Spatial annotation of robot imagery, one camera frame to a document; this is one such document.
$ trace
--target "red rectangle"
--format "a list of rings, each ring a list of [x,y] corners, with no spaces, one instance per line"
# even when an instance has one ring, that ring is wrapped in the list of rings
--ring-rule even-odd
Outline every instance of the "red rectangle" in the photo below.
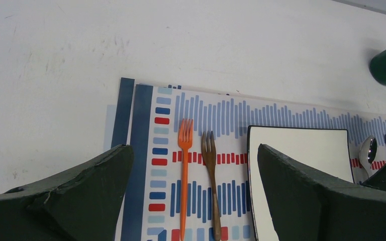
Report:
[[[171,232],[171,241],[179,241],[179,229],[173,229]]]
[[[162,212],[165,211],[165,204],[163,203],[152,203],[149,204],[149,211],[151,212]]]
[[[154,119],[154,122],[156,124],[168,125],[169,124],[169,119],[168,118],[156,117]]]
[[[229,229],[227,227],[221,227],[221,241],[229,240]]]
[[[153,158],[152,159],[153,166],[166,166],[168,165],[168,160],[165,158]]]

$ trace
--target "fork handle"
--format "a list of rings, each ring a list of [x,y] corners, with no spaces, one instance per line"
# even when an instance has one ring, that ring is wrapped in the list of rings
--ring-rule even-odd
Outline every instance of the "fork handle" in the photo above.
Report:
[[[181,210],[180,210],[180,238],[184,240],[185,217],[187,215],[187,182],[188,182],[188,149],[182,151],[181,174]]]
[[[221,240],[221,221],[220,221],[220,208],[218,207],[217,199],[217,185],[215,183],[215,173],[210,173],[211,190],[212,190],[212,227],[214,228],[215,241]]]

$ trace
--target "blue bar pattern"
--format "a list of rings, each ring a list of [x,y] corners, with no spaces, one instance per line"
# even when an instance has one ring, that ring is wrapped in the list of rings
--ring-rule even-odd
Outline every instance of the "blue bar pattern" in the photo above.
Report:
[[[251,198],[248,187],[248,181],[238,184],[235,180],[218,185],[217,195],[220,215],[236,215],[241,217],[250,212]],[[180,192],[181,181],[177,180],[176,183],[171,184],[171,202],[169,209],[171,217],[180,213]],[[210,187],[198,185],[196,181],[188,184],[187,215],[196,216],[202,220],[202,223],[212,220],[212,192]]]
[[[384,146],[386,119],[368,119],[349,112],[330,116],[328,112],[316,108],[294,112],[288,106],[276,103],[254,108],[233,98],[216,104],[207,104],[198,95],[188,98],[185,92],[175,98],[174,132],[178,132],[179,123],[185,117],[195,120],[195,131],[201,136],[203,131],[214,131],[215,137],[234,135],[236,139],[247,135],[249,125],[270,127],[296,127],[319,129],[347,129],[349,142],[360,145],[367,136],[376,136],[378,144]]]

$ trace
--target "light blue rectangle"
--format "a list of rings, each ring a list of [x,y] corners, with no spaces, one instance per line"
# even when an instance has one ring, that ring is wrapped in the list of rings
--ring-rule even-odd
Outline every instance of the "light blue rectangle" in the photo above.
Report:
[[[165,169],[152,169],[150,175],[152,177],[166,177],[166,174]]]
[[[167,135],[169,133],[169,129],[168,128],[163,128],[163,127],[155,127],[153,129],[153,132],[155,134],[165,134],[165,135]]]
[[[149,227],[149,228],[147,228],[147,235],[158,235],[163,230],[164,230],[164,228],[162,228],[162,227]]]
[[[165,216],[149,216],[147,218],[148,223],[164,223],[165,222]]]
[[[161,94],[172,94],[172,89],[165,87],[157,87],[157,92]]]
[[[152,187],[152,188],[165,188],[166,187],[166,181],[152,180],[152,181],[150,181],[150,187]]]
[[[243,225],[243,238],[251,237],[251,228],[249,225]]]
[[[153,138],[153,144],[161,144],[161,145],[168,145],[168,138],[159,138],[159,137],[154,137]]]
[[[232,239],[233,240],[239,240],[240,235],[239,235],[239,226],[233,226],[232,227]]]
[[[196,239],[197,241],[205,241],[205,229],[198,228],[196,231]]]
[[[193,230],[191,228],[186,228],[184,230],[184,241],[192,241],[193,239]]]
[[[157,97],[156,103],[158,103],[158,104],[171,104],[171,99],[170,98],[164,98],[164,97]]]

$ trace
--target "scuff mark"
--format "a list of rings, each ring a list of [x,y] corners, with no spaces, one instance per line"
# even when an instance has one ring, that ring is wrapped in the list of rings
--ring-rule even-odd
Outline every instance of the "scuff mark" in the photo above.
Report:
[[[66,14],[66,12],[60,7],[60,5],[57,4],[57,6],[64,14]]]

